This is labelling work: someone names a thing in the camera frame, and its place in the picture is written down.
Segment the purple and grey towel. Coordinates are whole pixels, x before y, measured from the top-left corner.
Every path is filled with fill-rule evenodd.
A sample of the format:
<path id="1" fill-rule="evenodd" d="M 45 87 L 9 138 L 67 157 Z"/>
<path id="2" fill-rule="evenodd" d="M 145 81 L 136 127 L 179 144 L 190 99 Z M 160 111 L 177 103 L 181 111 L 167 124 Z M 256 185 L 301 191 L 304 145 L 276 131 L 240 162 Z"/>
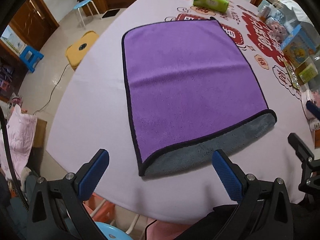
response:
<path id="1" fill-rule="evenodd" d="M 234 154 L 276 124 L 247 59 L 216 19 L 158 22 L 121 39 L 127 112 L 140 177 Z"/>

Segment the glass dome pink ornament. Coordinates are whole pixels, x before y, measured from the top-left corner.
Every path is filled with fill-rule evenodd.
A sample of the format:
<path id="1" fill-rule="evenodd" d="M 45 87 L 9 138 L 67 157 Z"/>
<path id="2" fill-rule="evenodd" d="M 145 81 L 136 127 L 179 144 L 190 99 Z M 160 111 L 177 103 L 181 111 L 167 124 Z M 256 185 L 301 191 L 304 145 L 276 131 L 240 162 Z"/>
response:
<path id="1" fill-rule="evenodd" d="M 303 112 L 308 120 L 319 117 L 319 90 L 307 89 L 301 95 Z"/>

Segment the yellow liquid glass bottle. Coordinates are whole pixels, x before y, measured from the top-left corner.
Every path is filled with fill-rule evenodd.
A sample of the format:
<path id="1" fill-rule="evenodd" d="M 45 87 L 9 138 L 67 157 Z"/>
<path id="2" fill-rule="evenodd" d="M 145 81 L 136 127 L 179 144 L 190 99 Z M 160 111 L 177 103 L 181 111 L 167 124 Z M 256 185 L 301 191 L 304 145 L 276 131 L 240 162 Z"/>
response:
<path id="1" fill-rule="evenodd" d="M 295 69 L 298 83 L 307 84 L 310 90 L 319 88 L 319 55 L 309 56 L 298 68 Z"/>

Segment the foil blister pack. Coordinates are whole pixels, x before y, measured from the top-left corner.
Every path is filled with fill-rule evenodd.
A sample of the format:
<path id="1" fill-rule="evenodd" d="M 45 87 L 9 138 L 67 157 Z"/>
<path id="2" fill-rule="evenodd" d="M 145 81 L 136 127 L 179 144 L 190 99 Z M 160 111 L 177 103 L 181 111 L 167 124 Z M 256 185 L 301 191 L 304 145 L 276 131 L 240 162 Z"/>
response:
<path id="1" fill-rule="evenodd" d="M 285 61 L 284 65 L 285 65 L 285 68 L 286 68 L 287 73 L 289 75 L 289 78 L 290 78 L 290 81 L 291 81 L 293 88 L 296 90 L 300 90 L 300 85 L 299 85 L 299 82 L 298 82 L 298 79 L 297 79 L 297 76 L 295 74 L 295 71 L 293 69 L 292 64 Z"/>

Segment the blue children's book box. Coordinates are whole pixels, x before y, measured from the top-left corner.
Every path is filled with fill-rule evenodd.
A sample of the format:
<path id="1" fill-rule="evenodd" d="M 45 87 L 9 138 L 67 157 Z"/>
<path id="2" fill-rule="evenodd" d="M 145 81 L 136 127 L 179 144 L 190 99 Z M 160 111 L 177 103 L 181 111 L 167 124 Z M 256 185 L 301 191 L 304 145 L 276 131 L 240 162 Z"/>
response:
<path id="1" fill-rule="evenodd" d="M 280 46 L 295 67 L 299 67 L 310 55 L 316 53 L 313 41 L 301 25 L 297 25 Z"/>

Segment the pink cartoon figure toy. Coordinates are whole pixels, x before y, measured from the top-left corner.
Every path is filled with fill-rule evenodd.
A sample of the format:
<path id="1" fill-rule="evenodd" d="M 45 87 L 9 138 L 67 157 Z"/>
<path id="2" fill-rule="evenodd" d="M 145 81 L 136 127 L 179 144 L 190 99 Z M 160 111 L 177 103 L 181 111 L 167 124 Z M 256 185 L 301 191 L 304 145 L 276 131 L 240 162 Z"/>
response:
<path id="1" fill-rule="evenodd" d="M 273 17 L 268 17 L 265 21 L 266 25 L 271 29 L 272 36 L 278 41 L 282 43 L 285 38 L 288 36 L 286 28 L 281 25 L 277 20 Z"/>

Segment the pink bedding bundle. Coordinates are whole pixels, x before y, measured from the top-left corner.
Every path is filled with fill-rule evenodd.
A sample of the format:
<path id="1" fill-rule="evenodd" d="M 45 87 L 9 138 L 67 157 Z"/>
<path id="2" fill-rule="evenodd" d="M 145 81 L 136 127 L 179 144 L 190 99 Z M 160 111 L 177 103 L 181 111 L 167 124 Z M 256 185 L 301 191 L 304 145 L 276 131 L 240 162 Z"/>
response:
<path id="1" fill-rule="evenodd" d="M 19 105 L 15 105 L 7 123 L 7 134 L 11 159 L 17 180 L 26 167 L 36 131 L 37 117 L 22 113 Z"/>

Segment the white appliance with cloth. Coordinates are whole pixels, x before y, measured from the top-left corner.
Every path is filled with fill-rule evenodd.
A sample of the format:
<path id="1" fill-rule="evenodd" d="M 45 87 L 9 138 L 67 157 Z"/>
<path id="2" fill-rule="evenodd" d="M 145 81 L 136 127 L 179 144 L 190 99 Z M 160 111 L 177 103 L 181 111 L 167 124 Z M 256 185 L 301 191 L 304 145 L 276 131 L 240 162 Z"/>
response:
<path id="1" fill-rule="evenodd" d="M 295 27 L 301 25 L 304 30 L 312 35 L 319 35 L 310 18 L 294 0 L 280 0 L 281 12 L 285 16 L 284 27 L 288 33 L 292 33 Z"/>

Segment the metal drink can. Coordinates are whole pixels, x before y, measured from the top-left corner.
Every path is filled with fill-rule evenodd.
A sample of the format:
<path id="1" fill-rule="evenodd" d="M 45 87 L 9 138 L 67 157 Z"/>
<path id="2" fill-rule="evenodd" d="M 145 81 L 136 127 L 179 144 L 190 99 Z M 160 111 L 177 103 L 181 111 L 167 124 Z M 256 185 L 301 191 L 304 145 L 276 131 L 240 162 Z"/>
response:
<path id="1" fill-rule="evenodd" d="M 269 15 L 269 13 L 270 13 L 270 11 L 271 11 L 271 8 L 270 8 L 269 5 L 263 5 L 263 6 L 261 7 L 261 10 L 260 10 L 259 13 L 258 13 L 259 19 L 260 19 L 261 21 L 265 22 L 266 19 L 267 19 L 267 17 L 268 17 L 268 15 Z"/>

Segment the blue plastic step stool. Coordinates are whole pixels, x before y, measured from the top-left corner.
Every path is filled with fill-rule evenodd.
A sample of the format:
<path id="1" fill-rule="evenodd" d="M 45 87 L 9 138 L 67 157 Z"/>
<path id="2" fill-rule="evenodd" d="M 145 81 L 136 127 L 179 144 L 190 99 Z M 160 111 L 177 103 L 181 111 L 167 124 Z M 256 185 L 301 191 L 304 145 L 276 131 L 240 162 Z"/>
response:
<path id="1" fill-rule="evenodd" d="M 20 60 L 31 73 L 35 72 L 35 66 L 43 59 L 43 57 L 43 54 L 29 45 L 26 45 L 19 55 Z"/>

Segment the yellow bear chair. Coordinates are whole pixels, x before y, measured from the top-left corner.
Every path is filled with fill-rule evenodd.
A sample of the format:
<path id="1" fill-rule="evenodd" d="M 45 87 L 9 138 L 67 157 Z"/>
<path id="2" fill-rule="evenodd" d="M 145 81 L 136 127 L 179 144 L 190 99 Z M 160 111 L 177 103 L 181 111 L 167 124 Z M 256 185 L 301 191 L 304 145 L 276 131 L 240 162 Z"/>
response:
<path id="1" fill-rule="evenodd" d="M 66 49 L 65 56 L 74 71 L 98 38 L 95 31 L 88 31 Z"/>

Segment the brown wooden door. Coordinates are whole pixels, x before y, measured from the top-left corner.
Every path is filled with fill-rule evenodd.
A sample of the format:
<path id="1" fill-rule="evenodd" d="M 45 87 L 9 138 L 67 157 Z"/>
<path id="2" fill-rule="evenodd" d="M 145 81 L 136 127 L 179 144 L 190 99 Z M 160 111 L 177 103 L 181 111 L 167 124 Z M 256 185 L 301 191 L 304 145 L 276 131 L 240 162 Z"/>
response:
<path id="1" fill-rule="evenodd" d="M 24 43 L 39 51 L 59 24 L 44 0 L 26 0 L 11 19 L 9 26 Z"/>

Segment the light blue round stool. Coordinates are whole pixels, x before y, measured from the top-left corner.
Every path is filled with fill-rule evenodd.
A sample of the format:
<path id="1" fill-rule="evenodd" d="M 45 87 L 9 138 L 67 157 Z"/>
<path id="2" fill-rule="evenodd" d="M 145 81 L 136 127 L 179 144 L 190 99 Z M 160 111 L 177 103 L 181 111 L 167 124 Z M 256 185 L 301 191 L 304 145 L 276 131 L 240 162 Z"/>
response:
<path id="1" fill-rule="evenodd" d="M 93 0 L 80 1 L 73 7 L 73 10 L 77 14 L 76 18 L 78 20 L 80 20 L 79 23 L 82 25 L 82 27 L 84 29 L 86 28 L 86 24 L 84 21 L 84 16 L 86 15 L 86 10 L 89 12 L 89 15 L 91 15 L 93 17 L 94 14 L 93 14 L 92 8 L 95 10 L 95 14 L 97 16 L 99 16 L 100 19 L 102 19 L 102 16 L 101 16 L 101 14 L 100 14 L 100 12 L 99 12 L 99 10 Z"/>

